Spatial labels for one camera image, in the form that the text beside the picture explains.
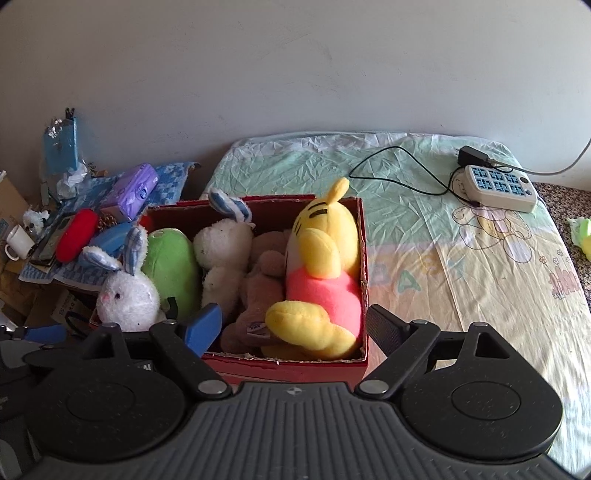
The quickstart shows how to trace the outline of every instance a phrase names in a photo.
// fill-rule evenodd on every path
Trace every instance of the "small white plush toy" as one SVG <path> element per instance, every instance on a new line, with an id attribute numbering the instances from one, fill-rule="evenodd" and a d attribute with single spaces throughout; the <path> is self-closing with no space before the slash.
<path id="1" fill-rule="evenodd" d="M 103 323 L 118 323 L 123 332 L 144 332 L 165 319 L 160 297 L 152 281 L 141 271 L 148 251 L 148 234 L 134 226 L 123 250 L 123 265 L 98 247 L 84 247 L 84 258 L 111 271 L 96 301 L 96 311 Z"/>
<path id="2" fill-rule="evenodd" d="M 224 321 L 234 311 L 240 285 L 248 268 L 252 245 L 252 213 L 238 198 L 218 189 L 209 192 L 209 203 L 224 218 L 199 231 L 193 239 L 197 263 L 209 270 L 203 279 L 201 305 L 217 303 Z"/>

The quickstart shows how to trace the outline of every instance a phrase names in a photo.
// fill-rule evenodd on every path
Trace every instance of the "cardboard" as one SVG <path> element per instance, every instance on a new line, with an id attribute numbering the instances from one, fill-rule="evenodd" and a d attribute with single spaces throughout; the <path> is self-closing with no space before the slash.
<path id="1" fill-rule="evenodd" d="M 255 235 L 273 230 L 292 227 L 296 216 L 315 197 L 312 195 L 285 195 L 244 197 L 252 210 L 256 224 Z M 357 220 L 361 245 L 361 290 L 363 322 L 368 308 L 368 270 L 365 239 L 363 206 L 359 198 L 342 199 Z M 149 207 L 139 222 L 148 232 L 160 228 L 177 228 L 193 239 L 201 228 L 207 227 L 223 217 L 213 210 L 206 200 L 180 202 L 176 205 Z M 207 352 L 203 359 L 228 383 L 239 384 L 242 381 L 276 382 L 328 382 L 344 381 L 355 386 L 365 375 L 368 368 L 368 336 L 363 326 L 363 345 L 358 357 L 352 360 L 333 362 L 297 362 L 282 359 L 256 358 L 245 355 L 232 355 L 221 352 Z"/>
<path id="2" fill-rule="evenodd" d="M 29 204 L 18 193 L 6 172 L 0 172 L 0 270 L 8 262 L 4 252 L 6 237 L 16 224 L 22 224 L 22 215 L 28 208 Z"/>
<path id="3" fill-rule="evenodd" d="M 35 297 L 41 287 L 18 279 L 18 274 L 4 270 L 0 274 L 0 300 L 16 310 L 24 318 L 29 315 Z"/>
<path id="4" fill-rule="evenodd" d="M 90 319 L 92 311 L 78 300 L 67 288 L 58 284 L 49 284 L 41 290 L 27 317 L 25 326 L 30 328 L 46 327 L 66 323 L 66 312 L 76 312 Z"/>

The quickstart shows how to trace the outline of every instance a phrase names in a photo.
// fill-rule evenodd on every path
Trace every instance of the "blue checkered cloth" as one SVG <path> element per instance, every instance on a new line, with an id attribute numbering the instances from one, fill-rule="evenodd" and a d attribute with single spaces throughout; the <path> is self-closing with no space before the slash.
<path id="1" fill-rule="evenodd" d="M 181 198 L 181 192 L 189 169 L 194 162 L 169 163 L 155 166 L 158 174 L 158 184 L 148 196 L 144 206 L 173 205 Z M 78 197 L 63 202 L 58 221 L 63 216 L 71 215 L 83 208 L 96 210 L 100 201 L 110 192 L 111 188 L 121 175 L 92 179 L 85 193 Z M 99 267 L 81 267 L 77 260 L 64 265 L 54 264 L 48 273 L 43 273 L 30 264 L 26 264 L 21 271 L 19 280 L 47 284 L 53 280 L 59 280 L 66 285 L 80 288 L 81 290 L 100 291 L 108 272 Z"/>

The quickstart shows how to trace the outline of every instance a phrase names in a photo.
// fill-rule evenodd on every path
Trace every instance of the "yellow plush ear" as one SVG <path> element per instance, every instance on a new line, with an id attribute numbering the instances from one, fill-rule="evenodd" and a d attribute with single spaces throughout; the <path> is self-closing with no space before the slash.
<path id="1" fill-rule="evenodd" d="M 347 193 L 347 190 L 349 190 L 349 180 L 344 177 L 338 179 L 330 188 L 326 196 L 326 203 L 330 205 L 331 203 L 338 202 Z"/>

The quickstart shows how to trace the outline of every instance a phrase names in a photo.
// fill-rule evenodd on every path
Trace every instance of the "blue object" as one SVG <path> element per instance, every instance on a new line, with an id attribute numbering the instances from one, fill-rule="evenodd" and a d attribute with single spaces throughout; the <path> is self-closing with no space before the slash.
<path id="1" fill-rule="evenodd" d="M 472 171 L 474 172 L 475 177 L 480 177 L 483 179 L 488 178 L 488 172 L 484 168 L 472 167 Z"/>
<path id="2" fill-rule="evenodd" d="M 505 173 L 505 177 L 509 183 L 515 183 L 516 185 L 519 185 L 519 180 L 517 180 L 517 177 L 512 173 Z"/>
<path id="3" fill-rule="evenodd" d="M 222 331 L 222 309 L 217 303 L 209 303 L 197 312 L 194 320 L 184 325 L 185 345 L 201 357 Z"/>
<path id="4" fill-rule="evenodd" d="M 117 258 L 131 227 L 131 222 L 118 223 L 108 230 L 99 233 L 88 245 L 90 247 L 99 247 L 107 255 Z M 85 268 L 93 266 L 83 255 L 78 256 L 78 265 Z"/>
<path id="5" fill-rule="evenodd" d="M 494 181 L 493 184 L 495 185 L 495 190 L 497 192 L 509 193 L 509 187 L 507 186 L 507 184 L 504 181 Z"/>
<path id="6" fill-rule="evenodd" d="M 500 171 L 491 171 L 491 178 L 494 180 L 505 180 Z"/>
<path id="7" fill-rule="evenodd" d="M 492 183 L 490 180 L 476 179 L 476 184 L 482 190 L 492 190 Z"/>
<path id="8" fill-rule="evenodd" d="M 63 325 L 51 325 L 49 327 L 29 328 L 25 334 L 25 340 L 49 345 L 66 341 L 67 330 Z"/>
<path id="9" fill-rule="evenodd" d="M 511 193 L 525 197 L 525 192 L 521 188 L 521 185 L 511 185 Z"/>
<path id="10" fill-rule="evenodd" d="M 78 140 L 76 117 L 55 119 L 43 134 L 46 175 L 76 171 Z"/>

